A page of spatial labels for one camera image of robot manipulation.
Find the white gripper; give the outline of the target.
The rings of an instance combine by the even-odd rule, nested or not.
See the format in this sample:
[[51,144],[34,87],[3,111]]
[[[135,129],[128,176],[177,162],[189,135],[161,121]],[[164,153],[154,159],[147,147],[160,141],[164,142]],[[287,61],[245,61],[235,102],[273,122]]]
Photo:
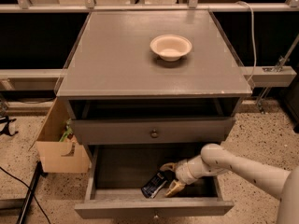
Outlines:
[[185,188],[185,185],[190,185],[198,180],[198,177],[191,173],[187,160],[163,164],[160,170],[162,172],[171,171],[176,174],[177,180],[173,180],[165,192],[164,196],[167,198],[174,197]]

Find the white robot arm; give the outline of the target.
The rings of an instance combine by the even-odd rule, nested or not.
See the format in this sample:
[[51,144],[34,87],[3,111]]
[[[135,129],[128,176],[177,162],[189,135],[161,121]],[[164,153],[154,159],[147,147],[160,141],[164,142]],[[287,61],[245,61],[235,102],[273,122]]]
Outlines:
[[207,144],[191,159],[169,162],[161,171],[176,175],[165,193],[172,197],[203,176],[231,171],[279,200],[276,224],[299,224],[299,167],[287,171],[234,155],[217,144]]

